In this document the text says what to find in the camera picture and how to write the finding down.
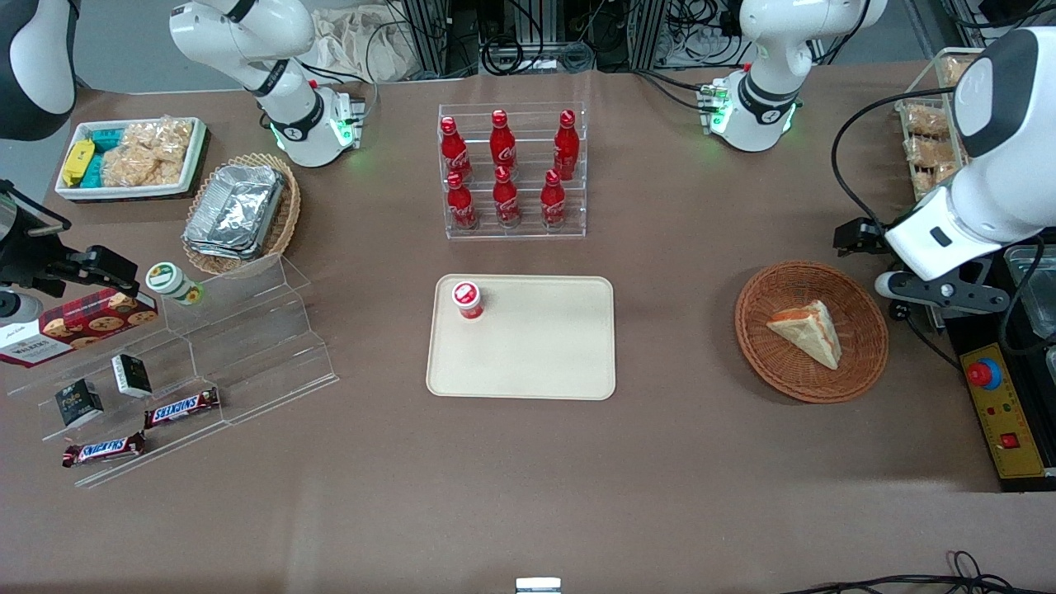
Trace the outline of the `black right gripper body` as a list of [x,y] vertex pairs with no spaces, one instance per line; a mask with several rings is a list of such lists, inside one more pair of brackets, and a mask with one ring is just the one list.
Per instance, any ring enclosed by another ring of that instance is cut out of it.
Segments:
[[71,248],[57,233],[30,210],[24,194],[14,186],[2,188],[1,282],[3,287],[37,290],[50,297],[64,296]]

